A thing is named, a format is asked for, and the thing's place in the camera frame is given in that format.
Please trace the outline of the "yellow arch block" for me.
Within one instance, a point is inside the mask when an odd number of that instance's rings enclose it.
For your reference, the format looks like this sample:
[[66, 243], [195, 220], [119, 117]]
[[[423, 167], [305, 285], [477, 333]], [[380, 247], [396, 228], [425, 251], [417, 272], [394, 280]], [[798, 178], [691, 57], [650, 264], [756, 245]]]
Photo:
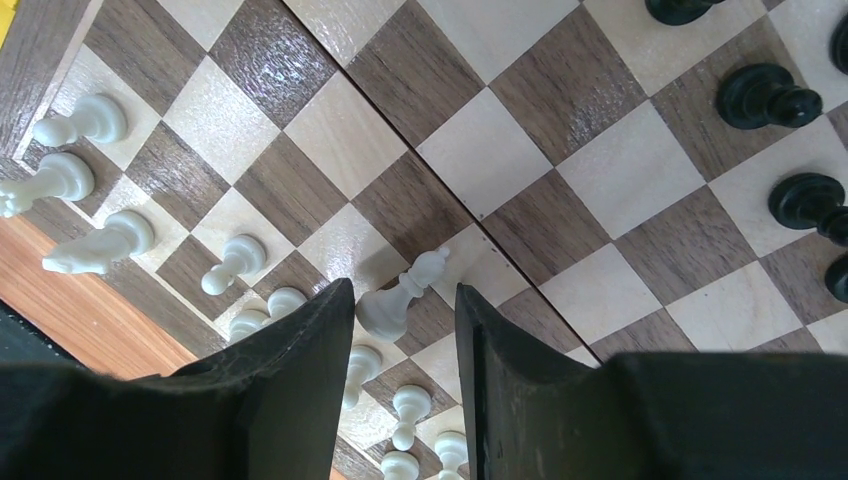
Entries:
[[5, 42], [17, 11], [18, 0], [0, 0], [0, 46]]

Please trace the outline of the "white chess bishop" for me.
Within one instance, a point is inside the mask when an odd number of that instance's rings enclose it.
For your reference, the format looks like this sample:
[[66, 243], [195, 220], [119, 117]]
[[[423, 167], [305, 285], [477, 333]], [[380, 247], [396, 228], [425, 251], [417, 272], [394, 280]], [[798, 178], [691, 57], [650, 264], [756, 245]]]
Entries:
[[411, 267], [398, 276], [390, 289], [366, 292], [357, 302], [355, 315], [367, 333], [381, 342], [393, 343], [407, 332], [407, 310], [414, 298], [444, 273], [450, 249], [442, 246], [420, 254]]

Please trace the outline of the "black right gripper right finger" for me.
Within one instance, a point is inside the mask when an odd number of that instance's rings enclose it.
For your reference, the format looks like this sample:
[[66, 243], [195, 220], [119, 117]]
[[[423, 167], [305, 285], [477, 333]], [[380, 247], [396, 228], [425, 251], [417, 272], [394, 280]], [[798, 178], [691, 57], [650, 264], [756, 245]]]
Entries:
[[475, 479], [843, 479], [847, 360], [813, 353], [565, 356], [459, 285]]

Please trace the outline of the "wooden chess board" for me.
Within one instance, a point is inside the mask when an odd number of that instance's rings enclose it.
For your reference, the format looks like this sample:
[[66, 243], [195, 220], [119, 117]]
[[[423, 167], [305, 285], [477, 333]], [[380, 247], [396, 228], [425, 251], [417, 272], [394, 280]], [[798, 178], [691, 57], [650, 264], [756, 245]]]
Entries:
[[[33, 125], [103, 93], [129, 132], [69, 146], [84, 200], [39, 200], [1, 223], [1, 295], [81, 364], [170, 373], [223, 348], [230, 321], [291, 286], [347, 277], [387, 288], [422, 252], [450, 249], [407, 333], [341, 418], [333, 464], [379, 477], [395, 390], [433, 407], [421, 477], [462, 426], [455, 288], [476, 287], [551, 347], [596, 366], [630, 351], [843, 354], [845, 310], [802, 322], [763, 272], [748, 294], [664, 306], [619, 251], [653, 206], [626, 139], [694, 52], [663, 57], [641, 1], [21, 1], [1, 47], [1, 175], [34, 174]], [[58, 244], [123, 210], [155, 244], [103, 275], [44, 270]], [[201, 279], [246, 234], [264, 268], [220, 295]]]

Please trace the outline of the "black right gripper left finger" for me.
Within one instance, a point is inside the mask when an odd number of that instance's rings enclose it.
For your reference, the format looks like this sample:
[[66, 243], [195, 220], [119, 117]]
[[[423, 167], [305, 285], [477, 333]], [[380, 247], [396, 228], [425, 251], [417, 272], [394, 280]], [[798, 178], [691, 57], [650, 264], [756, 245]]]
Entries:
[[1, 368], [5, 479], [326, 479], [354, 326], [347, 278], [168, 376]]

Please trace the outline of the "white chess queen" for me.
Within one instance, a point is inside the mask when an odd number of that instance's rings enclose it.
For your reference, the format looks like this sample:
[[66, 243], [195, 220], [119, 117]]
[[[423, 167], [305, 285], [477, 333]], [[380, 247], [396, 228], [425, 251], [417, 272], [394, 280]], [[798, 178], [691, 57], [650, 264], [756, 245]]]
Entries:
[[269, 316], [261, 311], [245, 309], [237, 314], [229, 324], [229, 343], [235, 344], [261, 330]]

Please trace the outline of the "white chess king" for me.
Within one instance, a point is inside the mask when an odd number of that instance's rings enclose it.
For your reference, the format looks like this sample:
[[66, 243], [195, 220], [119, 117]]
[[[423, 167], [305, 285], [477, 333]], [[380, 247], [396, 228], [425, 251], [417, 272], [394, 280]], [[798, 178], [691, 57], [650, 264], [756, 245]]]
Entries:
[[270, 320], [276, 321], [290, 315], [307, 302], [307, 297], [293, 287], [282, 287], [268, 298]]

